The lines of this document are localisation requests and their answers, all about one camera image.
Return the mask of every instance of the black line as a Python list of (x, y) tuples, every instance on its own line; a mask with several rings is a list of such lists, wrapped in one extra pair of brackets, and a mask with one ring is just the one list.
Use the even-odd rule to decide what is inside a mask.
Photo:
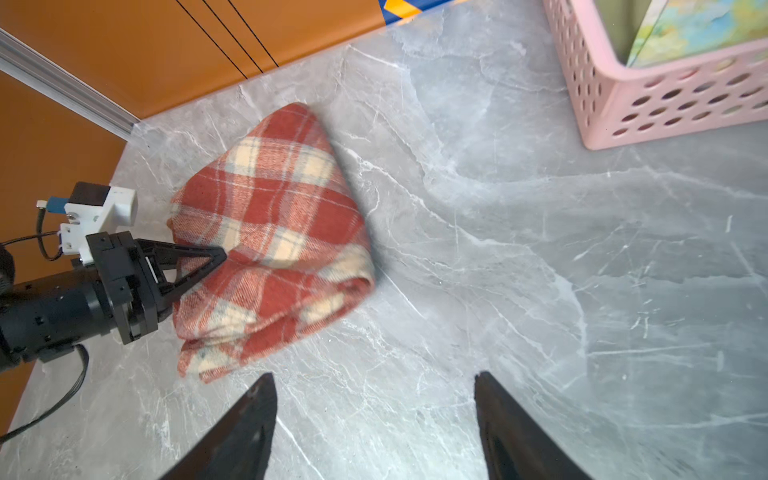
[(230, 56), (229, 56), (229, 55), (227, 55), (227, 53), (226, 53), (224, 50), (222, 50), (222, 49), (221, 49), (221, 47), (219, 46), (219, 44), (217, 44), (217, 43), (216, 43), (216, 41), (215, 41), (215, 40), (214, 40), (214, 39), (213, 39), (213, 38), (212, 38), (210, 35), (208, 35), (208, 32), (207, 32), (207, 31), (205, 31), (205, 28), (203, 28), (203, 26), (202, 26), (202, 25), (200, 25), (199, 23), (197, 23), (197, 20), (195, 20), (195, 17), (193, 17), (193, 16), (192, 16), (192, 14), (191, 14), (191, 13), (189, 13), (189, 11), (188, 11), (186, 8), (184, 8), (184, 6), (181, 4), (181, 2), (179, 2), (179, 0), (176, 0), (176, 3), (177, 3), (177, 4), (179, 4), (179, 6), (181, 7), (181, 9), (182, 9), (182, 10), (184, 10), (184, 11), (187, 13), (187, 15), (189, 15), (189, 16), (190, 16), (190, 18), (192, 18), (192, 21), (193, 21), (193, 22), (195, 22), (195, 23), (197, 24), (197, 26), (198, 26), (198, 27), (200, 27), (200, 30), (202, 30), (202, 31), (203, 31), (203, 33), (204, 33), (204, 34), (205, 34), (205, 35), (206, 35), (208, 38), (210, 38), (210, 40), (211, 40), (211, 41), (214, 43), (214, 45), (216, 45), (216, 47), (217, 47), (217, 48), (218, 48), (218, 49), (221, 51), (221, 53), (223, 53), (223, 54), (224, 54), (224, 56), (225, 56), (225, 57), (227, 57), (227, 60), (229, 60), (229, 61), (230, 61), (230, 63), (231, 63), (231, 64), (232, 64), (232, 65), (233, 65), (235, 68), (237, 68), (237, 71), (238, 71), (238, 72), (240, 72), (240, 74), (241, 74), (241, 75), (243, 75), (243, 77), (245, 77), (245, 79), (247, 80), (247, 79), (248, 79), (248, 77), (247, 77), (247, 76), (246, 76), (246, 75), (243, 73), (243, 71), (242, 71), (242, 70), (240, 70), (240, 69), (237, 67), (237, 65), (235, 65), (235, 62), (233, 62), (233, 61), (232, 61), (232, 59), (230, 58)]
[(256, 32), (254, 32), (253, 29), (250, 27), (250, 25), (248, 25), (248, 22), (245, 21), (245, 18), (243, 18), (243, 16), (240, 14), (240, 11), (237, 10), (237, 7), (232, 3), (232, 0), (227, 0), (227, 1), (230, 3), (230, 5), (232, 5), (232, 8), (235, 9), (235, 12), (237, 12), (237, 16), (240, 17), (240, 20), (242, 20), (245, 26), (248, 27), (248, 30), (250, 30), (253, 36), (256, 37), (256, 41), (259, 42), (259, 45), (261, 45), (261, 48), (263, 48), (266, 54), (270, 56), (270, 59), (272, 59), (272, 63), (274, 63), (276, 67), (279, 67), (275, 59), (272, 58), (272, 54), (270, 54), (270, 51), (266, 49), (263, 43), (261, 43), (261, 40), (259, 40), (259, 37), (258, 35), (256, 35)]
[(227, 33), (228, 33), (228, 34), (230, 34), (230, 37), (232, 37), (232, 39), (235, 41), (235, 43), (237, 43), (237, 44), (240, 46), (240, 48), (242, 48), (242, 49), (243, 49), (243, 51), (245, 52), (245, 55), (248, 55), (248, 58), (250, 58), (250, 60), (253, 62), (253, 64), (254, 64), (254, 65), (256, 65), (256, 68), (258, 68), (258, 69), (259, 69), (259, 71), (260, 71), (261, 73), (264, 73), (264, 70), (262, 70), (262, 69), (261, 69), (261, 67), (259, 66), (259, 64), (257, 64), (257, 63), (256, 63), (256, 61), (255, 61), (255, 60), (253, 60), (253, 57), (251, 57), (251, 56), (250, 56), (250, 53), (248, 53), (248, 50), (246, 50), (246, 49), (245, 49), (245, 48), (244, 48), (244, 47), (243, 47), (243, 46), (240, 44), (240, 42), (238, 42), (238, 41), (237, 41), (237, 38), (235, 38), (235, 36), (234, 36), (234, 35), (232, 35), (232, 32), (230, 31), (230, 29), (229, 29), (229, 28), (227, 28), (227, 26), (224, 24), (224, 22), (222, 22), (222, 21), (221, 21), (221, 18), (219, 18), (219, 15), (216, 15), (216, 12), (214, 12), (214, 10), (213, 10), (213, 9), (210, 7), (210, 5), (208, 5), (208, 2), (206, 2), (205, 0), (203, 0), (203, 3), (205, 4), (205, 6), (207, 6), (207, 7), (208, 7), (208, 10), (210, 10), (210, 12), (211, 12), (212, 14), (214, 14), (214, 17), (216, 17), (216, 20), (218, 20), (218, 21), (219, 21), (219, 23), (221, 23), (221, 26), (222, 26), (222, 27), (224, 27), (224, 30), (226, 30), (226, 31), (227, 31)]

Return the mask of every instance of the basket hole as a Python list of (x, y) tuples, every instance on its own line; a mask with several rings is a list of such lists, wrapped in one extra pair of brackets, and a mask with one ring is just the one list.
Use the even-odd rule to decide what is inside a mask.
[(699, 69), (698, 68), (691, 68), (690, 70), (686, 70), (682, 74), (680, 74), (680, 77), (677, 77), (677, 79), (678, 80), (687, 80), (688, 78), (693, 77), (697, 73), (699, 73)]
[(682, 92), (682, 90), (680, 90), (679, 88), (675, 88), (674, 90), (668, 91), (667, 93), (665, 93), (661, 99), (669, 100), (670, 98), (675, 98), (676, 96), (679, 95), (680, 92)]
[(637, 100), (632, 102), (632, 106), (633, 107), (639, 107), (639, 106), (641, 106), (642, 104), (644, 104), (645, 102), (647, 102), (649, 100), (650, 100), (650, 97), (647, 96), (647, 95), (644, 96), (644, 97), (640, 97)]
[(699, 103), (699, 102), (697, 102), (695, 100), (687, 101), (684, 104), (682, 104), (680, 107), (677, 107), (677, 110), (687, 110), (687, 109), (693, 107), (697, 103)]
[(714, 104), (720, 103), (721, 101), (725, 100), (726, 98), (728, 98), (728, 94), (717, 95), (715, 98), (713, 98), (712, 100), (708, 101), (707, 103), (710, 104), (710, 105), (714, 105)]
[(747, 98), (747, 97), (751, 97), (752, 95), (754, 95), (755, 93), (757, 93), (758, 91), (761, 91), (761, 90), (763, 90), (763, 87), (753, 88), (753, 89), (752, 89), (752, 90), (750, 90), (750, 91), (745, 91), (744, 93), (742, 93), (742, 94), (741, 94), (741, 95), (739, 95), (739, 96), (740, 96), (741, 98)]
[(726, 58), (715, 65), (715, 71), (723, 71), (736, 63), (736, 57)]
[(768, 50), (763, 50), (752, 57), (750, 65), (757, 65), (759, 63), (763, 63), (765, 60), (768, 60)]
[(707, 83), (703, 83), (703, 84), (699, 85), (698, 87), (694, 88), (694, 94), (697, 94), (697, 93), (705, 91), (705, 90), (707, 90), (709, 88), (712, 88), (712, 85), (714, 85), (714, 84), (715, 84), (715, 82), (713, 82), (713, 81), (708, 81)]
[(646, 84), (644, 85), (644, 87), (645, 87), (645, 88), (653, 88), (653, 87), (655, 87), (656, 85), (660, 84), (660, 83), (661, 83), (663, 80), (664, 80), (664, 76), (663, 76), (663, 75), (660, 75), (660, 76), (658, 76), (658, 77), (654, 78), (653, 80), (649, 81), (648, 83), (646, 83)]
[(741, 82), (745, 81), (750, 77), (750, 74), (748, 73), (742, 73), (741, 75), (737, 75), (736, 77), (731, 78), (726, 85), (735, 85), (740, 84)]
[(731, 108), (726, 108), (726, 109), (723, 111), (723, 115), (730, 115), (730, 114), (732, 114), (732, 113), (736, 113), (736, 112), (738, 112), (739, 110), (741, 110), (741, 105), (734, 105), (734, 106), (733, 106), (733, 107), (731, 107)]

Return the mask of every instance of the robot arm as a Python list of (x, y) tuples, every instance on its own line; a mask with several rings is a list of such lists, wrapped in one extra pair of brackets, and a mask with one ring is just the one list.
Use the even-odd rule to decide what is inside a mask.
[[(134, 239), (119, 226), (133, 225), (135, 190), (78, 183), (69, 199), (38, 202), (66, 214), (61, 250), (78, 254), (74, 269), (12, 287), (15, 267), (0, 247), (0, 371), (35, 359), (48, 361), (74, 345), (117, 328), (123, 344), (157, 330), (173, 303), (227, 258), (220, 247), (188, 247)], [(165, 273), (182, 257), (206, 257), (200, 268), (176, 279)]]

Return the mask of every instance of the blue yellow object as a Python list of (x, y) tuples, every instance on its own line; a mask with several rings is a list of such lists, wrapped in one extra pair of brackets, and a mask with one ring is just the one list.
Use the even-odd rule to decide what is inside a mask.
[(384, 22), (389, 25), (448, 2), (450, 0), (379, 0), (379, 6)]

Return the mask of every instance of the plaid blanket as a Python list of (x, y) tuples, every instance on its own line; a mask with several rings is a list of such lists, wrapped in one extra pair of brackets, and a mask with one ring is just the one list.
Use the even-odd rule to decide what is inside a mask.
[[(211, 382), (322, 329), (373, 290), (366, 226), (304, 104), (265, 118), (171, 209), (175, 242), (228, 252), (174, 307), (182, 376)], [(179, 274), (198, 262), (183, 260)]]

